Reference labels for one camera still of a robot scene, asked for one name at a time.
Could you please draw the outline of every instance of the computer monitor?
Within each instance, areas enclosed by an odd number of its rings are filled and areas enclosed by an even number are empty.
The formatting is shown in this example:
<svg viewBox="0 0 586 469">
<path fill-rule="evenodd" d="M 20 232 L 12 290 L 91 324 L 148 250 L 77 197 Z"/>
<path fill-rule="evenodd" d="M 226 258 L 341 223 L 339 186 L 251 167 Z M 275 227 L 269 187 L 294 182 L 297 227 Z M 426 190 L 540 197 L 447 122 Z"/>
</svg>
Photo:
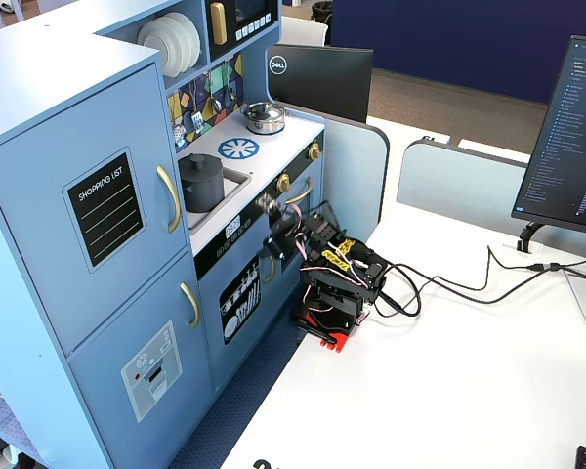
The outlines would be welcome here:
<svg viewBox="0 0 586 469">
<path fill-rule="evenodd" d="M 269 87 L 276 101 L 366 123 L 373 51 L 276 45 Z"/>
<path fill-rule="evenodd" d="M 570 39 L 512 216 L 586 233 L 586 37 Z M 567 277 L 586 318 L 586 280 Z"/>
</svg>

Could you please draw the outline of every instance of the black pot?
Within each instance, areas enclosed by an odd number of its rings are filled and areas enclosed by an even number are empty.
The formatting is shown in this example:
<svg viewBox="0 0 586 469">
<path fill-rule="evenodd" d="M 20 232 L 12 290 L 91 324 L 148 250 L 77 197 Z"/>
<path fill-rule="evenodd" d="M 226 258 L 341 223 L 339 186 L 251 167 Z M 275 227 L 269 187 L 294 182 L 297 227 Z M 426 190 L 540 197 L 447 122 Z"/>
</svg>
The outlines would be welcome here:
<svg viewBox="0 0 586 469">
<path fill-rule="evenodd" d="M 206 213 L 224 200 L 224 166 L 210 154 L 190 154 L 178 161 L 188 212 Z"/>
</svg>

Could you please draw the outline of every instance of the oven window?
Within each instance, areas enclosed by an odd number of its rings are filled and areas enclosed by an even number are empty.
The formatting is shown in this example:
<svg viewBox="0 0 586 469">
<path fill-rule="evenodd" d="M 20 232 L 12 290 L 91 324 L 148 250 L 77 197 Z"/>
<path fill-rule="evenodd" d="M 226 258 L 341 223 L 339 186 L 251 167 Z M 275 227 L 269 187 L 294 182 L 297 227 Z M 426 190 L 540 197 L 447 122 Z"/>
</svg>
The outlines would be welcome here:
<svg viewBox="0 0 586 469">
<path fill-rule="evenodd" d="M 250 21 L 269 12 L 269 0 L 236 0 L 236 24 Z"/>
</svg>

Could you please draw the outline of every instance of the blue wall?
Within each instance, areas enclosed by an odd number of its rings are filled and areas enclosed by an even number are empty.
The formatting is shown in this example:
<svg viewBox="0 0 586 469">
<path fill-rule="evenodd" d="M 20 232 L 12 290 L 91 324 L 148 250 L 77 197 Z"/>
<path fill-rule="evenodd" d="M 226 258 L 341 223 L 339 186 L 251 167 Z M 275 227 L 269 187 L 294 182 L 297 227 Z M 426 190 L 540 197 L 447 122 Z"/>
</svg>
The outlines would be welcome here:
<svg viewBox="0 0 586 469">
<path fill-rule="evenodd" d="M 378 68 L 548 103 L 586 0 L 337 0 L 332 27 Z"/>
</svg>

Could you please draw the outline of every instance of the stack of plates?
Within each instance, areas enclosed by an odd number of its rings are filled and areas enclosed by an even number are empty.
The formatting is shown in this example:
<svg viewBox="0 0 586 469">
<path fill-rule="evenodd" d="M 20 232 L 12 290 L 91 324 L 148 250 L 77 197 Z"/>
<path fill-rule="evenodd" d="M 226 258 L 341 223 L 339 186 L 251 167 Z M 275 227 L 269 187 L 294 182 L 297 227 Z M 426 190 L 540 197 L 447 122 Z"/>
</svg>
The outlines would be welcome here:
<svg viewBox="0 0 586 469">
<path fill-rule="evenodd" d="M 163 75 L 172 78 L 195 66 L 199 58 L 197 29 L 182 13 L 168 13 L 146 23 L 139 31 L 137 43 L 160 51 Z"/>
</svg>

